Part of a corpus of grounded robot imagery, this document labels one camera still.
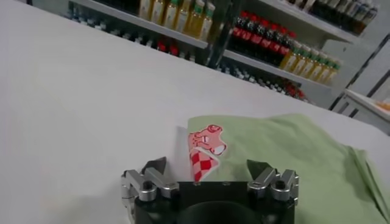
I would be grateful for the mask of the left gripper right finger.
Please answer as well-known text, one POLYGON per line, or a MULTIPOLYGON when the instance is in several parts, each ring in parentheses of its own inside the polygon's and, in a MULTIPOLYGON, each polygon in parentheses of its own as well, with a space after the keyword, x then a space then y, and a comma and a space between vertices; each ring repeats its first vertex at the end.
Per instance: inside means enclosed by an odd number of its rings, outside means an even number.
POLYGON ((286 169, 280 173, 266 162, 251 159, 247 160, 247 168, 252 177, 252 181, 248 182, 247 188, 258 199, 270 195, 272 199, 277 201, 298 202, 299 175, 295 170, 286 169))

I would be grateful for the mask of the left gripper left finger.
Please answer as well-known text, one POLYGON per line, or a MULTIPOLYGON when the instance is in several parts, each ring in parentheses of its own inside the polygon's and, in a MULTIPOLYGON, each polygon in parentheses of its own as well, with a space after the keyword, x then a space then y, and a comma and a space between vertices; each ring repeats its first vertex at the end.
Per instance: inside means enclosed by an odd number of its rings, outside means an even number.
POLYGON ((172 199, 179 193, 179 183, 165 177, 166 157, 148 161, 141 169, 125 170, 121 175, 121 198, 128 213, 134 213, 135 199, 154 201, 158 195, 172 199))

